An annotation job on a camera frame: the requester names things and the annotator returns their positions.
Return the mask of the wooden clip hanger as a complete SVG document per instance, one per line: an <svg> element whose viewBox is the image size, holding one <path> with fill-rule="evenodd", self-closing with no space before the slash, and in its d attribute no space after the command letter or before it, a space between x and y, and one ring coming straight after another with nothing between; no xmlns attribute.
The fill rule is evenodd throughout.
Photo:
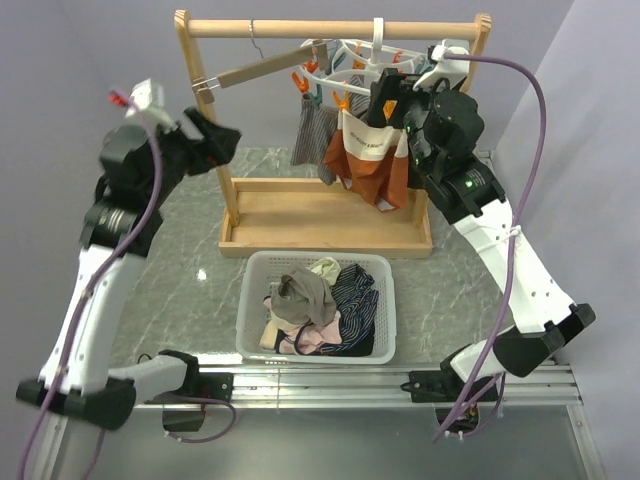
<svg viewBox="0 0 640 480"><path fill-rule="evenodd" d="M213 102L212 91L229 88L307 62L321 71L329 67L328 42L336 38L327 22L307 20L186 20L184 39L191 51L184 54L194 95L206 104ZM298 39L311 41L306 46L261 58L212 77L206 77L197 41L201 38Z"/></svg>

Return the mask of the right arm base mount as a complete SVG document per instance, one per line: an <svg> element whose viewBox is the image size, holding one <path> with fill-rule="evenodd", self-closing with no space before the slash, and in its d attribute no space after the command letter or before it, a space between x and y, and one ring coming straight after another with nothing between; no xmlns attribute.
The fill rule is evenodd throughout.
<svg viewBox="0 0 640 480"><path fill-rule="evenodd" d="M443 371L410 371L408 380L400 389L408 393L413 403L454 403L464 387L455 373ZM503 377L488 377L477 380L464 402L465 410L449 426L446 434L460 437L480 428L479 402L501 403L504 395Z"/></svg>

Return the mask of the wooden clothes rack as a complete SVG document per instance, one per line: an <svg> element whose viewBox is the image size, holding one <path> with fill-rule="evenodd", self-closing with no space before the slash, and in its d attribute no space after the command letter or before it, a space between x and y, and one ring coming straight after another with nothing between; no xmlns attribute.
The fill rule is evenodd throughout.
<svg viewBox="0 0 640 480"><path fill-rule="evenodd" d="M471 23L338 20L194 19L174 14L192 90L201 112L215 117L213 85L204 70L200 38L465 40L483 52L492 26L485 13ZM413 190L407 208L380 213L338 185L314 178L234 178L217 173L225 210L219 249L226 257L260 250L356 252L393 258L426 258L432 250L425 192Z"/></svg>

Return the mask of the pink underwear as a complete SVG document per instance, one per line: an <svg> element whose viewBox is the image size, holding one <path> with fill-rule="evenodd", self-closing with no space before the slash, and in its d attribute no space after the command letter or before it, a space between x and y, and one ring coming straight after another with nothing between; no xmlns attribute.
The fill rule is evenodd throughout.
<svg viewBox="0 0 640 480"><path fill-rule="evenodd" d="M269 296L264 298L263 304L270 314L259 341L259 346L264 350L281 355L312 355L320 354L324 346L342 343L339 311L336 312L332 322L326 326L313 323L294 325L273 312Z"/></svg>

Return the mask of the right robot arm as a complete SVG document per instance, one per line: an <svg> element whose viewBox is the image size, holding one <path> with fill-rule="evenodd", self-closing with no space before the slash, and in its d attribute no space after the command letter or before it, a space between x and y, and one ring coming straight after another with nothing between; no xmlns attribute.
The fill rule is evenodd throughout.
<svg viewBox="0 0 640 480"><path fill-rule="evenodd" d="M501 288L514 324L442 361L439 386L460 400L509 373L523 378L590 326L596 314L554 281L521 227L493 171L473 150L484 122L474 99L448 78L422 88L418 75L386 68L370 87L367 120L407 136L413 170L431 202L473 247Z"/></svg>

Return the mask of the white plastic laundry basket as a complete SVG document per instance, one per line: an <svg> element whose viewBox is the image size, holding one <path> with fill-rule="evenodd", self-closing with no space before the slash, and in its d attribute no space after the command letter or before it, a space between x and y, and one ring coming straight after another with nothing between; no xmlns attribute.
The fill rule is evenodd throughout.
<svg viewBox="0 0 640 480"><path fill-rule="evenodd" d="M379 255L263 251L249 257L236 321L245 358L382 365L396 352L390 263Z"/></svg>

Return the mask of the pale yellow underwear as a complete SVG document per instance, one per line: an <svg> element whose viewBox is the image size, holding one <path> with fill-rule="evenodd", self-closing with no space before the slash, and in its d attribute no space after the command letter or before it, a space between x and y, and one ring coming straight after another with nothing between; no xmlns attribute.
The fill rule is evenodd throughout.
<svg viewBox="0 0 640 480"><path fill-rule="evenodd" d="M330 256L316 260L307 269L324 279L329 286L333 286L336 283L342 270L339 262Z"/></svg>

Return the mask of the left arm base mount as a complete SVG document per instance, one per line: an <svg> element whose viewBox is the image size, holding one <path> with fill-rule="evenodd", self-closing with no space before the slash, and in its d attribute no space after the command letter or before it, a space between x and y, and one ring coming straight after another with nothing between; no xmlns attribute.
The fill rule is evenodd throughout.
<svg viewBox="0 0 640 480"><path fill-rule="evenodd" d="M162 427L169 436L177 437L199 432L205 424L209 407L222 407L235 420L237 414L229 408L233 390L233 373L204 373L199 375L194 388L161 393L145 404L162 407Z"/></svg>

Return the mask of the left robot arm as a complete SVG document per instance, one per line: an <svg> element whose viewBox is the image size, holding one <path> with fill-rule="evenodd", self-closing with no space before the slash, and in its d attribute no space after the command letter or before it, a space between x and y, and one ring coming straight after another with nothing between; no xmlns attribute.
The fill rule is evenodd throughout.
<svg viewBox="0 0 640 480"><path fill-rule="evenodd" d="M195 356L163 350L152 359L112 369L109 359L121 315L163 223L161 205L187 176L228 165L239 130L186 118L200 132L156 121L151 130L126 124L103 140L94 203L80 236L76 285L58 340L39 375L19 383L18 401L109 431L121 428L135 405L169 393L189 402L202 391Z"/></svg>

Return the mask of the aluminium rail frame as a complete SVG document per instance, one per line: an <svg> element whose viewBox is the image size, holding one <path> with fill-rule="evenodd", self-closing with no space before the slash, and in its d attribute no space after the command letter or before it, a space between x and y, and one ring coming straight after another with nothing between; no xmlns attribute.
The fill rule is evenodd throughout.
<svg viewBox="0 0 640 480"><path fill-rule="evenodd" d="M396 352L385 365L334 367L247 361L235 349L246 262L218 250L223 197L214 175L185 181L125 308L115 364L169 347L197 355L208 376L234 377L232 407L161 400L138 406L121 430L55 418L36 479L602 479L583 396L564 361L509 378L485 427L433 442L437 413L402 390L413 370L436 369L485 335L499 292L465 241L430 209L428 259L391 263Z"/></svg>

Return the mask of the olive green underwear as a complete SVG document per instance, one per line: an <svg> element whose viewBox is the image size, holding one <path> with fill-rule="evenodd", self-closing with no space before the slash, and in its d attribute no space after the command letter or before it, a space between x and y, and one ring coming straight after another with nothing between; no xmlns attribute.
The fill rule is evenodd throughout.
<svg viewBox="0 0 640 480"><path fill-rule="evenodd" d="M419 171L418 161L414 156L413 147L411 146L410 140L407 140L407 147L408 147L408 163L409 163L407 187L410 189L423 190L424 189L423 178Z"/></svg>

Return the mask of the orange white underwear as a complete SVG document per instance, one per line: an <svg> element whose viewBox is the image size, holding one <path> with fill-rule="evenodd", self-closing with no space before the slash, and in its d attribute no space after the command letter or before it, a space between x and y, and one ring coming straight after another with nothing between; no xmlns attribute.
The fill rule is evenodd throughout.
<svg viewBox="0 0 640 480"><path fill-rule="evenodd" d="M381 212L408 206L409 148L402 129L371 127L342 110L324 165L346 190Z"/></svg>

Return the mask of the dark striped underwear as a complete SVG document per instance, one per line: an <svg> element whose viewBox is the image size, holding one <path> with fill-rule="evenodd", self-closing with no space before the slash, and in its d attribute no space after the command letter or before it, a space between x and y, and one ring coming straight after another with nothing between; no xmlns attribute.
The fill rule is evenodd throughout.
<svg viewBox="0 0 640 480"><path fill-rule="evenodd" d="M326 343L320 354L336 357L366 357L373 351L379 291L374 279L359 264L345 267L331 289L339 320L338 344Z"/></svg>

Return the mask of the beige underwear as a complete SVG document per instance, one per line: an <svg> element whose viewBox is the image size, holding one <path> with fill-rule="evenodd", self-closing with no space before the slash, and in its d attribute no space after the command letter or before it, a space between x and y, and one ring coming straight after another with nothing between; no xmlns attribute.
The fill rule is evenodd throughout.
<svg viewBox="0 0 640 480"><path fill-rule="evenodd" d="M278 317L294 325L326 326L337 312L327 282L300 266L292 267L281 276L271 295L271 308Z"/></svg>

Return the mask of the grey striped underwear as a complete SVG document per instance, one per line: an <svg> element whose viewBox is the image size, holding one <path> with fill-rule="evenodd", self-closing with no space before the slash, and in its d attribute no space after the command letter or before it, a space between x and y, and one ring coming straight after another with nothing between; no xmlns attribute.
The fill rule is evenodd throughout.
<svg viewBox="0 0 640 480"><path fill-rule="evenodd" d="M306 78L291 74L301 93L301 112L290 165L316 167L317 177L332 185L336 175L325 165L324 159L337 129L339 106L336 100L323 95L321 85L312 89Z"/></svg>

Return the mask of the white round clip hanger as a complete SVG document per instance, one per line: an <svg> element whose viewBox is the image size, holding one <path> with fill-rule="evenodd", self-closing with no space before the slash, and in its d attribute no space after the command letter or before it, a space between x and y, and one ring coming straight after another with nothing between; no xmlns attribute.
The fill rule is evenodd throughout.
<svg viewBox="0 0 640 480"><path fill-rule="evenodd" d="M328 40L327 65L313 48L314 57L299 65L291 78L301 94L306 94L319 106L328 92L338 109L347 109L352 96L369 97L370 85L377 81L385 68L400 73L421 74L427 68L427 55L384 44L385 22L373 20L371 41L356 39Z"/></svg>

